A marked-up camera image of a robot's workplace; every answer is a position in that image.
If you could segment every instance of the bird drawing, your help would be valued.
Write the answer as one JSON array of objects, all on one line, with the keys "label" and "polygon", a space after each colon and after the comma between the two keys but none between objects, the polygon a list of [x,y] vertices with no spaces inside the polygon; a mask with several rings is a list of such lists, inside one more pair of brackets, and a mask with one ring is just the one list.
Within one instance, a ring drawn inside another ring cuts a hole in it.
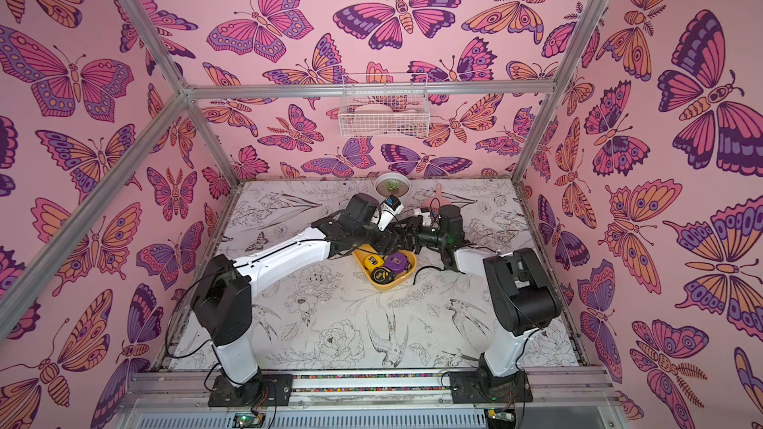
[{"label": "bird drawing", "polygon": [[368,337],[371,339],[371,344],[377,353],[384,353],[384,359],[381,360],[382,368],[397,368],[397,365],[403,360],[403,354],[405,348],[408,345],[408,328],[405,329],[405,338],[403,344],[399,344],[395,339],[395,313],[392,313],[392,320],[389,319],[389,314],[385,311],[387,316],[387,333],[388,338],[384,339],[376,334],[374,328],[371,326],[371,322],[368,321],[368,313],[366,313],[366,324],[368,326]]},{"label": "bird drawing", "polygon": [[482,332],[483,335],[487,336],[487,333],[485,331],[490,331],[488,327],[482,323],[480,320],[478,320],[476,317],[474,317],[470,311],[472,309],[479,310],[482,313],[484,313],[483,309],[480,309],[477,306],[472,305],[471,303],[467,303],[466,301],[457,300],[457,299],[450,299],[450,303],[445,305],[445,309],[453,311],[453,325],[455,325],[455,329],[459,331],[461,336],[472,345],[472,348],[474,347],[474,344],[472,343],[472,339],[467,336],[466,334],[466,327],[465,323],[466,320],[471,321],[474,326],[477,327],[478,330]]},{"label": "bird drawing", "polygon": [[276,338],[279,336],[275,333],[275,329],[273,329],[272,325],[268,323],[267,320],[265,320],[265,314],[270,313],[271,315],[275,316],[277,319],[281,319],[280,316],[278,316],[275,311],[262,306],[257,305],[256,303],[252,305],[252,327],[259,324],[259,326],[262,327],[263,330],[265,330],[265,333],[268,334],[268,339],[272,342],[273,339],[270,336],[270,333],[272,332],[273,335],[275,335]]}]

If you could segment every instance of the pink brush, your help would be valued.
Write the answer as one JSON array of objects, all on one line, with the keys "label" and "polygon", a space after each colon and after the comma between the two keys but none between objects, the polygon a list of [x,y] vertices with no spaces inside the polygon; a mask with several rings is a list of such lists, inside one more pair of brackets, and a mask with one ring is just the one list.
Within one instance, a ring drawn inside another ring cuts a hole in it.
[{"label": "pink brush", "polygon": [[433,214],[440,213],[440,206],[441,205],[447,205],[447,204],[453,204],[448,199],[443,197],[443,186],[442,184],[437,184],[434,191],[434,197],[429,197],[424,201],[424,203],[421,204],[422,207],[427,207]]}]

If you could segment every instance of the tape measure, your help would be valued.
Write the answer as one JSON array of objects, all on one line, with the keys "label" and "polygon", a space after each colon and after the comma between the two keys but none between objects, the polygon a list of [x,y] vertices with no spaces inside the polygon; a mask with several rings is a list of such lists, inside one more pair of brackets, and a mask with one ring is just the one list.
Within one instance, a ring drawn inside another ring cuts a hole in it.
[{"label": "tape measure", "polygon": [[384,267],[377,267],[371,271],[371,280],[378,285],[387,285],[395,279],[395,272]]}]

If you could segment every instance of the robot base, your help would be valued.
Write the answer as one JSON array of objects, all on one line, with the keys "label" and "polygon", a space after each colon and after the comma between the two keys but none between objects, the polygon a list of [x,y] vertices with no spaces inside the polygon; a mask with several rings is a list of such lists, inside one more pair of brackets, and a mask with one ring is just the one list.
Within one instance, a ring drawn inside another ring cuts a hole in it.
[{"label": "robot base", "polygon": [[455,404],[533,402],[533,393],[523,370],[509,377],[494,377],[485,363],[484,355],[479,359],[477,371],[451,373],[450,387]]},{"label": "robot base", "polygon": [[256,381],[239,388],[230,384],[228,378],[220,375],[215,378],[215,385],[209,395],[210,408],[238,408],[256,404],[262,393],[268,389],[268,396],[260,403],[261,407],[288,406],[291,396],[291,374],[258,374]]}]

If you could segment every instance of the black mounting plate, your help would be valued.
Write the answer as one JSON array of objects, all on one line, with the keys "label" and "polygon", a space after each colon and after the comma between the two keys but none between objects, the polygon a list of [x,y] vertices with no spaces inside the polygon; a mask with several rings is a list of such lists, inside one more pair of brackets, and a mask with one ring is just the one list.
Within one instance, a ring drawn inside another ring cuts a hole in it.
[{"label": "black mounting plate", "polygon": [[509,402],[533,402],[533,392],[527,384],[527,374],[524,371],[516,373],[516,382],[492,388],[487,393],[480,387],[476,371],[454,371],[450,374],[450,395],[455,404],[485,404]]},{"label": "black mounting plate", "polygon": [[[264,388],[268,389],[268,397],[262,401],[260,406],[288,406],[292,381],[294,381],[294,375],[288,373],[262,375],[262,384]],[[248,405],[251,404],[243,404],[240,398],[236,396],[234,387],[226,377],[220,375],[215,378],[215,385],[209,395],[210,408],[237,408]]]}]

